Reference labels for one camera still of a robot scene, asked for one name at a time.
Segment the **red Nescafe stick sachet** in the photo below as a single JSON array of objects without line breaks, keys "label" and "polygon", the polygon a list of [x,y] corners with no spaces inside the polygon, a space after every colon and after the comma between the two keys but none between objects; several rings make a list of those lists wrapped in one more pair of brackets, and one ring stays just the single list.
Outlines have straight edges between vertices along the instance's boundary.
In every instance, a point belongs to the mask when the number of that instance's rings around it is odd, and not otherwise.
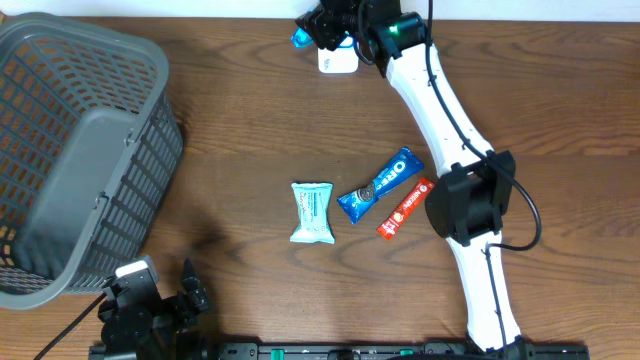
[{"label": "red Nescafe stick sachet", "polygon": [[421,177],[402,202],[380,224],[377,233],[384,239],[391,240],[434,187],[432,181]]}]

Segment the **blue Oreo cookie pack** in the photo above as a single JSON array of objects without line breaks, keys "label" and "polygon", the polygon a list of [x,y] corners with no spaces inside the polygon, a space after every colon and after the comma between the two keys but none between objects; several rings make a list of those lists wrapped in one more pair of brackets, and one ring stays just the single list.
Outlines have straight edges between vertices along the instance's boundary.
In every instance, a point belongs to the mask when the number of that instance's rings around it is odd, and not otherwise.
[{"label": "blue Oreo cookie pack", "polygon": [[366,186],[337,199],[352,224],[379,201],[411,176],[422,171],[424,163],[408,147],[402,147]]}]

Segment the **mint green wipes pack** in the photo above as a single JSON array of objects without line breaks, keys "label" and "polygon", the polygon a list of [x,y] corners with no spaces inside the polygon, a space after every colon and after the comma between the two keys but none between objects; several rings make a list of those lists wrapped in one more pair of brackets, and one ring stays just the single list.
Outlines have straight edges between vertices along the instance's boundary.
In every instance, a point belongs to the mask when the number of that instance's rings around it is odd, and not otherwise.
[{"label": "mint green wipes pack", "polygon": [[328,208],[333,190],[331,183],[292,183],[299,224],[290,236],[295,243],[334,244]]}]

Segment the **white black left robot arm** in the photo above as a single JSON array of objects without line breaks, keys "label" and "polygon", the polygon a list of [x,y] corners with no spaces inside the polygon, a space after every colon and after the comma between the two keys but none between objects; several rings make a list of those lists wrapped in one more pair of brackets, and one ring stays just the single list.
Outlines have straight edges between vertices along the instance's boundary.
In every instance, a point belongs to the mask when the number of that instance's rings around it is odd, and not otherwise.
[{"label": "white black left robot arm", "polygon": [[149,256],[116,269],[103,288],[98,317],[102,344],[90,349],[91,359],[196,359],[210,357],[209,344],[193,328],[211,302],[193,264],[185,260],[182,289],[160,295],[158,273]]}]

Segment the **teal sanitizer bottle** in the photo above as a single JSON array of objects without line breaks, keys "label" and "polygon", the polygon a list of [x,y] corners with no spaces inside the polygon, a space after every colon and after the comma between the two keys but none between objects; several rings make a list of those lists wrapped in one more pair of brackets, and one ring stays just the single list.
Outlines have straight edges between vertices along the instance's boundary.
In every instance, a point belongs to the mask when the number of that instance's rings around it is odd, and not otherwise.
[{"label": "teal sanitizer bottle", "polygon": [[[298,28],[291,36],[291,43],[295,48],[305,48],[311,46],[313,40],[311,36],[302,28]],[[338,49],[349,49],[354,46],[353,38],[347,36],[338,46]]]}]

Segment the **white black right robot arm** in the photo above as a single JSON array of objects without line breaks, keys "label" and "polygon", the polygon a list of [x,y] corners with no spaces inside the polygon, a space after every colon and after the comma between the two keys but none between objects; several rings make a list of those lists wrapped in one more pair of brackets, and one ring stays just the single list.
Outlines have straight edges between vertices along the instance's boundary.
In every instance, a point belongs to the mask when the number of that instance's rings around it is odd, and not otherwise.
[{"label": "white black right robot arm", "polygon": [[467,305],[467,335],[481,354],[511,355],[521,337],[502,268],[502,217],[515,180],[510,152],[475,129],[444,75],[432,20],[397,1],[321,1],[296,20],[296,36],[335,51],[347,38],[399,93],[431,153],[437,181],[426,197],[434,231],[451,248]]}]

